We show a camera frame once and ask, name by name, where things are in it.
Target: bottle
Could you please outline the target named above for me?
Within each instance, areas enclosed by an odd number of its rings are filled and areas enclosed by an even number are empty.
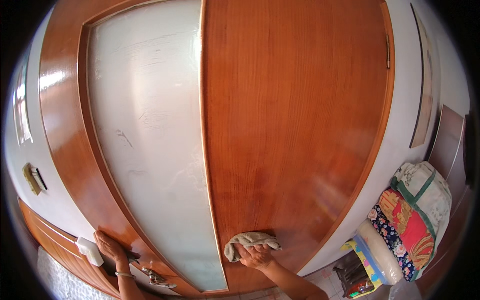
[[[366,292],[369,292],[373,290],[375,287],[373,286],[373,283],[370,281],[370,279],[364,279],[360,281],[359,283],[355,284],[352,286],[347,293],[347,298],[352,299],[353,297],[364,294]]]

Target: plastic bag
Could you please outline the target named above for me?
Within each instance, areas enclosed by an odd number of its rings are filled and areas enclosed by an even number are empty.
[[[357,235],[354,240],[359,244],[363,252],[366,252],[372,258],[372,264],[382,274],[382,282],[388,285],[394,285],[403,278],[402,270],[398,265],[397,259],[388,249],[384,239],[378,234],[370,220],[363,221],[357,229]]]
[[[402,279],[390,288],[388,300],[421,300],[421,295],[415,282]]]

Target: frosted glass panel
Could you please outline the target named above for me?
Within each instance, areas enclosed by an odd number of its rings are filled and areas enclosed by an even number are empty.
[[[201,290],[226,288],[208,201],[199,103],[200,0],[93,28],[92,114],[113,179],[166,259]]]

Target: hand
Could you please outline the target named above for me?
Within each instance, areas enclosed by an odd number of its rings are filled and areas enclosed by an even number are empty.
[[[113,259],[116,263],[125,260],[128,261],[127,255],[125,254],[123,248],[112,238],[108,237],[100,230],[95,231],[95,234],[93,236],[95,238],[98,249],[106,257]]]
[[[260,271],[266,270],[273,262],[275,258],[270,254],[270,246],[267,244],[254,245],[245,249],[242,244],[233,244],[240,254],[240,262],[250,268],[255,268]]]

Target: door panel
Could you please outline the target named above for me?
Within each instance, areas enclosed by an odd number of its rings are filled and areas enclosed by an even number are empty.
[[[123,201],[97,142],[87,86],[87,49],[96,22],[143,0],[61,0],[55,4],[40,57],[40,107],[52,160],[68,193],[94,229],[138,257],[133,265],[153,269],[181,295],[197,287],[169,263],[143,232]]]
[[[145,234],[201,290],[226,289],[200,122],[200,0],[154,3],[92,28],[88,89],[109,171]]]
[[[274,256],[297,272],[333,233],[386,126],[385,36],[377,0],[206,2],[205,147],[221,245],[273,233]],[[230,292],[273,285],[223,259]]]

